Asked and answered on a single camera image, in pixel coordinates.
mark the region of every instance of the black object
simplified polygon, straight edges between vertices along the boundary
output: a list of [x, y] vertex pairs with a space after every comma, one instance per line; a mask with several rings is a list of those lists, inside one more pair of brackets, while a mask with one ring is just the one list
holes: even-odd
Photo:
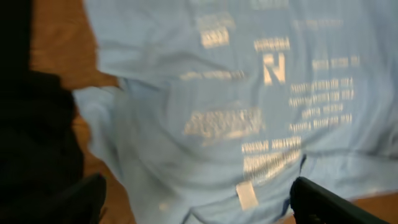
[[387, 223], [304, 177], [293, 183], [290, 204], [297, 224]]
[[29, 70], [32, 1], [8, 1], [0, 60], [0, 223], [95, 224], [99, 174], [83, 179], [75, 105], [59, 77]]

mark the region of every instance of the brown surface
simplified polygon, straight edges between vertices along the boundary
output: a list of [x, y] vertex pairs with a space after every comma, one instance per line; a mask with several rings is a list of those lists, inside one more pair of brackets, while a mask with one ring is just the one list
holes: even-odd
[[[94, 37], [81, 0], [36, 0], [33, 28], [31, 67], [34, 70], [59, 74], [63, 86], [70, 90], [116, 85], [114, 77], [95, 69]], [[85, 154], [85, 175], [100, 172], [107, 178], [106, 212], [101, 224], [135, 223], [126, 191], [104, 163], [87, 151], [90, 132], [86, 123], [77, 117], [73, 128]], [[386, 221], [398, 223], [398, 194], [360, 200], [357, 204]]]

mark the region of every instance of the wooden floor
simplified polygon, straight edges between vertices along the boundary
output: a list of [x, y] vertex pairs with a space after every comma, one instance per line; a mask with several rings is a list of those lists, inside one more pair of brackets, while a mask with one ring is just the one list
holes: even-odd
[[[31, 67], [34, 70], [60, 75], [63, 86], [70, 90], [86, 86], [116, 85], [114, 77], [95, 68], [95, 41], [85, 17], [82, 0], [36, 0], [33, 31]], [[85, 153], [85, 174], [100, 172], [107, 180], [101, 224], [135, 223], [126, 191], [104, 163], [87, 151], [90, 131], [86, 123], [77, 116], [73, 128]], [[398, 194], [356, 203], [390, 223], [398, 223]]]

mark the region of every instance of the light blue fabric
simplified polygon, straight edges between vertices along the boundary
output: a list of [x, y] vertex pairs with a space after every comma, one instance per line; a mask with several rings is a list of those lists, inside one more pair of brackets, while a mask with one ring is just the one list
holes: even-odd
[[[138, 224], [272, 223], [300, 175], [344, 198], [398, 189], [396, 1], [86, 0], [86, 10], [98, 68], [121, 89], [74, 95]], [[241, 208], [243, 181], [256, 208]]]

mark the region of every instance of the wrinkled fabric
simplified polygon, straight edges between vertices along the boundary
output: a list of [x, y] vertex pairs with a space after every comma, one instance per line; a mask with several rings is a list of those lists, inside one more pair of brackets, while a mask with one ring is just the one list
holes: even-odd
[[[86, 1], [98, 68], [74, 92], [138, 224], [272, 223], [304, 176], [398, 189], [395, 1]], [[259, 205], [242, 210], [249, 181]]]

